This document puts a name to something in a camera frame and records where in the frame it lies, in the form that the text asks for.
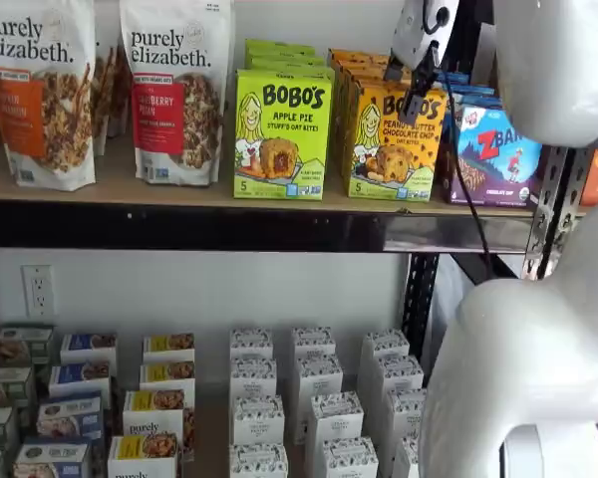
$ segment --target granola bag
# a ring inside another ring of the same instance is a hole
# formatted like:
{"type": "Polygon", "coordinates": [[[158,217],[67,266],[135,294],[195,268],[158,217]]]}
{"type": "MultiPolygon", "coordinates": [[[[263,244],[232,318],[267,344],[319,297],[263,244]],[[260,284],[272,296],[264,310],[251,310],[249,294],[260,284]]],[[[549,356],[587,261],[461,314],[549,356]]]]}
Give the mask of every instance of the granola bag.
{"type": "Polygon", "coordinates": [[[120,0],[94,0],[96,9],[96,68],[91,83],[93,111],[93,150],[104,154],[109,113],[118,62],[120,39],[120,0]]]}
{"type": "Polygon", "coordinates": [[[0,0],[0,130],[21,186],[95,182],[93,0],[0,0]]]}
{"type": "Polygon", "coordinates": [[[121,0],[133,73],[137,177],[149,183],[217,180],[230,58],[230,0],[121,0]]]}
{"type": "Polygon", "coordinates": [[[129,104],[131,100],[131,69],[127,52],[124,50],[122,35],[118,39],[118,60],[113,83],[113,97],[109,115],[109,137],[116,137],[127,132],[129,124],[129,104]]]}

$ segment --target electrical outlet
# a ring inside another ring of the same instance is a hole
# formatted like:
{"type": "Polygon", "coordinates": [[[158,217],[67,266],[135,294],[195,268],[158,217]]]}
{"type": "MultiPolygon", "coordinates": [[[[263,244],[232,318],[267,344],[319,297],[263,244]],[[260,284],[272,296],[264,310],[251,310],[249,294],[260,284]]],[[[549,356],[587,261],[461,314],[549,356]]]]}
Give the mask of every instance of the electrical outlet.
{"type": "Polygon", "coordinates": [[[29,317],[55,316],[51,266],[22,266],[22,279],[29,317]]]}

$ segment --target food packaging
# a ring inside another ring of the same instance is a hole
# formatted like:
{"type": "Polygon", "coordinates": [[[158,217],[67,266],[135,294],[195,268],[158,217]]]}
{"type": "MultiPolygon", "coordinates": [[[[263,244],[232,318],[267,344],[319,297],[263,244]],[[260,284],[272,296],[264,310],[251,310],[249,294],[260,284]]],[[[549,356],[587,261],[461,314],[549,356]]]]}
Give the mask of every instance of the food packaging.
{"type": "Polygon", "coordinates": [[[280,396],[237,397],[232,402],[230,442],[235,445],[283,443],[280,396]]]}
{"type": "Polygon", "coordinates": [[[218,178],[231,53],[230,0],[121,0],[133,73],[136,177],[208,185],[218,178]]]}
{"type": "Polygon", "coordinates": [[[70,334],[62,337],[62,365],[107,362],[111,376],[118,375],[118,339],[114,334],[70,334]]]}
{"type": "Polygon", "coordinates": [[[306,55],[303,53],[293,53],[285,49],[268,49],[258,47],[246,47],[245,67],[252,68],[253,58],[269,58],[286,60],[291,63],[300,63],[302,65],[309,65],[315,67],[323,67],[326,65],[323,57],[316,57],[313,55],[306,55]]]}
{"type": "Polygon", "coordinates": [[[374,360],[390,353],[406,356],[409,351],[410,344],[403,332],[398,329],[374,332],[364,337],[361,344],[359,371],[357,372],[357,393],[359,393],[364,410],[368,411],[370,407],[370,398],[374,389],[371,384],[374,360]]]}
{"type": "Polygon", "coordinates": [[[313,396],[310,403],[305,471],[308,478],[315,478],[316,454],[321,452],[325,440],[361,436],[363,408],[354,391],[313,396]]]}
{"type": "Polygon", "coordinates": [[[111,410],[111,376],[106,362],[71,363],[55,365],[51,370],[49,395],[68,396],[74,393],[97,391],[102,397],[104,410],[111,410]]]}
{"type": "Polygon", "coordinates": [[[330,78],[238,70],[234,196],[321,200],[331,102],[330,78]]]}
{"type": "Polygon", "coordinates": [[[140,368],[140,390],[182,390],[184,407],[195,408],[195,364],[193,361],[144,364],[140,368]]]}
{"type": "Polygon", "coordinates": [[[395,458],[395,478],[419,478],[419,441],[410,436],[398,440],[395,458]]]}
{"type": "Polygon", "coordinates": [[[392,475],[399,441],[407,436],[419,440],[421,420],[426,404],[425,390],[390,390],[384,397],[381,438],[378,444],[381,476],[392,475]]]}
{"type": "Polygon", "coordinates": [[[18,410],[21,434],[33,420],[33,409],[38,402],[35,379],[30,366],[0,366],[0,402],[11,401],[18,410]]]}
{"type": "Polygon", "coordinates": [[[287,478],[288,456],[282,443],[230,445],[229,478],[287,478]]]}
{"type": "Polygon", "coordinates": [[[54,356],[53,327],[5,327],[0,330],[0,363],[43,364],[54,356]]]}
{"type": "Polygon", "coordinates": [[[93,447],[93,475],[105,476],[107,441],[103,401],[98,391],[42,400],[36,429],[39,436],[48,438],[89,438],[93,447]]]}
{"type": "MultiPolygon", "coordinates": [[[[456,108],[460,172],[473,204],[524,207],[535,188],[542,144],[520,135],[504,109],[488,102],[468,103],[463,97],[456,108]]],[[[467,204],[449,140],[442,144],[438,163],[446,201],[467,204]]]]}
{"type": "Polygon", "coordinates": [[[314,47],[309,45],[297,45],[296,43],[273,42],[271,40],[259,40],[257,38],[246,38],[246,51],[252,48],[265,50],[268,52],[283,51],[290,53],[299,53],[302,55],[315,55],[314,47]]]}
{"type": "Polygon", "coordinates": [[[447,95],[429,90],[415,125],[399,121],[408,84],[352,80],[343,134],[343,175],[350,197],[429,201],[447,95]]]}
{"type": "Polygon", "coordinates": [[[366,423],[372,441],[379,443],[383,397],[390,390],[409,391],[423,388],[424,373],[413,356],[394,354],[375,358],[374,374],[372,404],[366,423]]]}
{"type": "Polygon", "coordinates": [[[96,15],[96,63],[91,82],[93,150],[105,152],[109,114],[118,62],[120,39],[120,0],[94,0],[96,15]]]}
{"type": "Polygon", "coordinates": [[[175,478],[177,455],[174,433],[115,436],[109,451],[109,476],[175,478]]]}
{"type": "Polygon", "coordinates": [[[13,478],[91,478],[89,438],[28,437],[13,463],[13,478]]]}
{"type": "Polygon", "coordinates": [[[332,329],[329,327],[293,328],[291,335],[295,359],[332,355],[336,351],[332,329]]]}
{"type": "Polygon", "coordinates": [[[230,359],[272,359],[272,332],[235,329],[230,333],[230,359]]]}
{"type": "Polygon", "coordinates": [[[95,24],[93,0],[0,1],[0,131],[21,186],[95,182],[95,24]]]}
{"type": "Polygon", "coordinates": [[[116,137],[127,132],[129,112],[131,111],[131,69],[127,52],[124,50],[122,35],[118,39],[118,57],[116,60],[111,111],[109,113],[108,137],[116,137]]]}
{"type": "Polygon", "coordinates": [[[183,450],[183,411],[183,390],[129,391],[124,404],[124,435],[174,433],[183,450]]]}
{"type": "Polygon", "coordinates": [[[273,395],[277,391],[277,363],[270,358],[230,361],[230,403],[236,397],[273,395]]]}
{"type": "Polygon", "coordinates": [[[161,361],[194,361],[195,340],[193,334],[144,337],[144,363],[161,361]]]}
{"type": "Polygon", "coordinates": [[[304,357],[295,360],[291,377],[290,432],[295,444],[303,444],[311,413],[310,398],[316,395],[339,393],[343,371],[337,356],[304,357]]]}
{"type": "Polygon", "coordinates": [[[316,478],[376,478],[379,460],[370,438],[326,440],[317,459],[316,478]]]}

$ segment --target green box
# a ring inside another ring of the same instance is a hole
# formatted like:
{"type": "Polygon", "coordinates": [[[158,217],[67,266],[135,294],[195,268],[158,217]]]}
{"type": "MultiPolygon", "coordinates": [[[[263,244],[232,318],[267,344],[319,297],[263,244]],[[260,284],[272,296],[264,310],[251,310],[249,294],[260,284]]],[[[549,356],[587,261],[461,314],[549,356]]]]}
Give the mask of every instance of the green box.
{"type": "Polygon", "coordinates": [[[321,199],[331,100],[329,78],[239,70],[234,196],[321,199]]]}
{"type": "Polygon", "coordinates": [[[299,63],[301,65],[311,65],[315,67],[325,67],[326,61],[322,57],[312,55],[303,55],[301,53],[292,53],[276,50],[266,50],[265,48],[246,48],[246,68],[251,68],[254,57],[267,58],[269,60],[285,60],[289,63],[299,63]]]}
{"type": "Polygon", "coordinates": [[[330,67],[291,63],[285,59],[253,57],[250,68],[252,70],[269,70],[303,76],[320,76],[321,78],[330,79],[333,86],[335,83],[335,71],[330,67]]]}
{"type": "Polygon", "coordinates": [[[246,39],[246,50],[251,48],[266,49],[269,51],[281,51],[289,53],[298,53],[301,55],[314,55],[315,49],[309,45],[296,45],[294,43],[271,42],[269,40],[257,40],[254,38],[246,39]]]}

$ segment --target bobo's logo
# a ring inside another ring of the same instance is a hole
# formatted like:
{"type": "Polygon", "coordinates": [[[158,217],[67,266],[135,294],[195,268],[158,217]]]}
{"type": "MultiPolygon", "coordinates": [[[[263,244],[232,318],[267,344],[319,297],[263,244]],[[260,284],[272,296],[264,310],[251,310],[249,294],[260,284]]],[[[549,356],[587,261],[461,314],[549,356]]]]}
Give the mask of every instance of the bobo's logo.
{"type": "Polygon", "coordinates": [[[277,88],[275,85],[266,85],[263,87],[263,103],[267,106],[279,103],[285,105],[286,103],[290,108],[297,108],[300,105],[309,106],[313,110],[318,110],[323,105],[321,97],[326,93],[322,88],[308,87],[308,88],[288,88],[286,86],[280,86],[277,88]]]}
{"type": "MultiPolygon", "coordinates": [[[[394,112],[399,112],[403,108],[403,103],[406,100],[405,97],[400,97],[398,100],[394,96],[383,98],[383,114],[384,116],[391,115],[394,112]]],[[[442,105],[441,102],[434,102],[430,100],[423,100],[421,102],[421,108],[419,109],[419,115],[423,115],[428,120],[433,120],[439,115],[439,107],[442,105]]]]}

